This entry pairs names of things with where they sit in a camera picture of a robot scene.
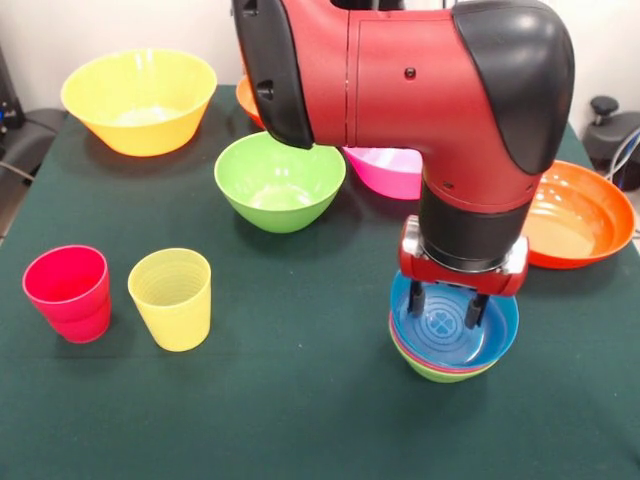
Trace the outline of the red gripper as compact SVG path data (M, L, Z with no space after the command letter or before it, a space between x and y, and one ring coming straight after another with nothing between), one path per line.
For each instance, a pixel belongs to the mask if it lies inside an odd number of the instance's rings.
M477 292L469 301L465 327L479 327L491 299L490 295L512 296L524 284L528 257L528 239L520 236L495 267L482 270L472 266L470 270L463 270L447 266L427 252L418 216L410 215L403 225L398 248L401 273L412 279L407 311L413 316L421 316L424 311L425 291L421 282L467 287Z

